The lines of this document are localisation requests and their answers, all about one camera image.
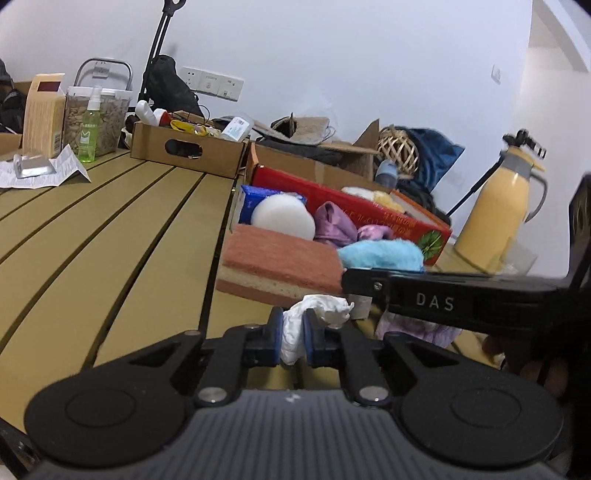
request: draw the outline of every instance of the white wall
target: white wall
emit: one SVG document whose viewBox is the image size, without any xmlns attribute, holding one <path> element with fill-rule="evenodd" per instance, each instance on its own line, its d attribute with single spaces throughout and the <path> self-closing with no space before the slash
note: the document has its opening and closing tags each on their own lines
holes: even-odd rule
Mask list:
<svg viewBox="0 0 591 480">
<path fill-rule="evenodd" d="M 538 215 L 522 225 L 518 241 L 538 260 L 531 274 L 564 277 L 569 261 L 569 203 L 583 173 L 591 171 L 591 76 L 570 70 L 558 49 L 530 48 L 517 102 L 514 129 L 527 128 L 548 153 L 548 198 Z M 530 209 L 541 187 L 532 181 Z"/>
<path fill-rule="evenodd" d="M 510 130 L 531 1 L 188 0 L 163 53 L 179 67 L 245 79 L 238 104 L 202 96 L 212 115 L 240 109 L 271 122 L 323 113 L 344 140 L 378 117 L 442 131 L 466 147 L 435 191 L 447 210 L 496 161 Z M 120 58 L 133 65 L 137 90 L 161 8 L 161 0 L 17 0 L 0 14 L 0 57 L 16 80 L 64 71 L 66 83 L 88 57 Z M 456 231 L 473 201 L 454 215 Z"/>
</svg>

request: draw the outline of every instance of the container handle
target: container handle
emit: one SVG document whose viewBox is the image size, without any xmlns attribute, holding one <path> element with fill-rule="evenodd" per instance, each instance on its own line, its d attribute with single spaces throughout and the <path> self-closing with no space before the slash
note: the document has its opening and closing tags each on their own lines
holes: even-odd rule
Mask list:
<svg viewBox="0 0 591 480">
<path fill-rule="evenodd" d="M 546 195 L 548 195 L 548 181 L 534 171 L 531 173 L 531 178 L 536 179 L 542 184 L 542 186 L 544 187 L 544 192 L 542 193 L 542 199 L 540 200 L 538 206 L 535 208 L 533 212 L 530 212 L 530 214 L 525 218 L 525 223 L 529 222 L 533 217 L 535 217 L 538 214 L 538 212 L 542 208 L 542 205 L 546 201 Z"/>
<path fill-rule="evenodd" d="M 80 82 L 80 77 L 82 76 L 82 69 L 84 68 L 84 66 L 86 64 L 90 63 L 91 61 L 104 61 L 105 63 L 116 63 L 117 65 L 123 65 L 123 66 L 127 67 L 127 70 L 129 71 L 129 79 L 127 80 L 127 86 L 125 87 L 125 90 L 131 91 L 131 81 L 134 78 L 134 71 L 131 69 L 131 65 L 123 60 L 103 59 L 101 57 L 93 57 L 91 59 L 84 61 L 82 63 L 82 65 L 80 65 L 80 68 L 78 69 L 78 73 L 76 73 L 76 79 L 74 80 L 75 87 L 80 86 L 79 82 Z"/>
</svg>

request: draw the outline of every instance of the small plastic bottle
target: small plastic bottle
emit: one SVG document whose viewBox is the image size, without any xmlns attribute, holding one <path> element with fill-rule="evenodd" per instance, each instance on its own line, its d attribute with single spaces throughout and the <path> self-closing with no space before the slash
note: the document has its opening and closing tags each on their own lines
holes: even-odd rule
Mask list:
<svg viewBox="0 0 591 480">
<path fill-rule="evenodd" d="M 375 181 L 389 189 L 395 189 L 398 184 L 398 170 L 396 164 L 387 158 L 378 167 Z"/>
<path fill-rule="evenodd" d="M 86 112 L 82 117 L 78 160 L 88 163 L 95 160 L 96 141 L 99 138 L 100 125 L 100 94 L 102 87 L 94 87 Z"/>
</svg>

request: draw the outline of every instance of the metal screw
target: metal screw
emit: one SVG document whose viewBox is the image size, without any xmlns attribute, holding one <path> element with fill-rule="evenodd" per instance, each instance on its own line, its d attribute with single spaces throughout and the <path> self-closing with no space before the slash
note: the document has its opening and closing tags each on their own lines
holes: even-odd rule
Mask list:
<svg viewBox="0 0 591 480">
<path fill-rule="evenodd" d="M 199 400 L 203 400 L 207 403 L 221 402 L 228 396 L 228 393 L 220 387 L 206 387 L 202 388 L 199 392 Z"/>
<path fill-rule="evenodd" d="M 359 390 L 359 396 L 368 401 L 382 401 L 388 398 L 388 390 L 384 387 L 371 385 L 370 387 L 363 387 Z"/>
</svg>

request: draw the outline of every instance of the yellow thermos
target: yellow thermos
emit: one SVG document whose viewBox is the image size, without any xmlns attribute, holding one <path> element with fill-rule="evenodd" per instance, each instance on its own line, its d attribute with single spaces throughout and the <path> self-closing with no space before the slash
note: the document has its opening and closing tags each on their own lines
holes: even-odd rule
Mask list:
<svg viewBox="0 0 591 480">
<path fill-rule="evenodd" d="M 501 269 L 502 259 L 515 241 L 519 226 L 536 216 L 548 193 L 546 180 L 532 171 L 534 168 L 544 171 L 545 168 L 522 146 L 527 145 L 541 158 L 545 156 L 545 150 L 529 137 L 526 130 L 520 130 L 516 137 L 506 135 L 503 140 L 509 148 L 501 152 L 496 170 L 484 183 L 454 246 L 466 261 L 491 274 Z M 530 178 L 543 185 L 544 193 L 540 204 L 526 216 Z"/>
</svg>

